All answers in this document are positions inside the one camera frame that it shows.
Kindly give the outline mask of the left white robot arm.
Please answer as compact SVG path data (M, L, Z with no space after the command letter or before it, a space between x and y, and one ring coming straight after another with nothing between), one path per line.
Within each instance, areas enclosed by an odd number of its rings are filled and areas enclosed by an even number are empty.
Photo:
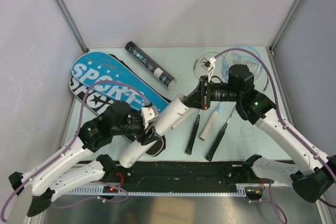
M116 101L96 118L80 123L73 139L38 167L26 173L12 173L8 179L16 195L25 192L27 186L32 188L26 215L34 217L42 213L59 196L86 183L112 181L117 174L116 165L108 154L99 155L86 167L72 172L69 169L109 145L114 136L135 136L119 159L123 167L131 167L159 140L157 136L149 136L155 133L153 122L158 116L152 104L135 111L128 103Z

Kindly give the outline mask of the white shuttlecock tube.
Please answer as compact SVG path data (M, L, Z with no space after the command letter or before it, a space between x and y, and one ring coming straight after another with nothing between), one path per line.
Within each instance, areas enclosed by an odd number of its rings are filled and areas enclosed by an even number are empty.
M141 142L134 141L120 156L119 163L130 168L147 150L178 121L190 108L183 102L185 95L178 94L177 97L158 115L158 118L151 122L145 131L145 138Z

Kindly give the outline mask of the black shuttlecock tube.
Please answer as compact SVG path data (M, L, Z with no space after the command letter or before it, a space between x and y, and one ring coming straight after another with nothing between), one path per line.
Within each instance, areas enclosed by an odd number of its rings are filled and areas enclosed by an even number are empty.
M152 59L134 42L128 42L125 46L125 49L140 63L142 63L154 75L156 79L163 83L168 90L172 90L176 86L177 79L173 77L167 70L165 70L160 64L158 64L154 59Z

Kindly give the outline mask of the blue racket bag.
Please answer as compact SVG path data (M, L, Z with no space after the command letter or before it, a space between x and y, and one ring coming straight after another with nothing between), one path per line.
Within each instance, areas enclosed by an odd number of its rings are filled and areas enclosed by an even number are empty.
M137 111L145 106L141 93L160 112L170 103L169 99L156 92L116 56L105 52L84 54L73 63L71 74L87 87L103 80L119 82L119 84L102 83L93 87L93 90L112 100L125 101Z

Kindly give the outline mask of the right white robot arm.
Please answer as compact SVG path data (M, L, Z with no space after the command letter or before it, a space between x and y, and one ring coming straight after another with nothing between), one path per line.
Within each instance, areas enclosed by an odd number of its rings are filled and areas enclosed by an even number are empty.
M335 156L311 144L280 113L266 95L255 90L254 75L246 65L233 65L228 83L200 77L198 86L183 100L189 108L206 110L212 101L235 102L244 121L269 135L293 160L294 167L253 155L243 168L243 178L253 183L268 178L292 186L305 201L316 202L335 183Z

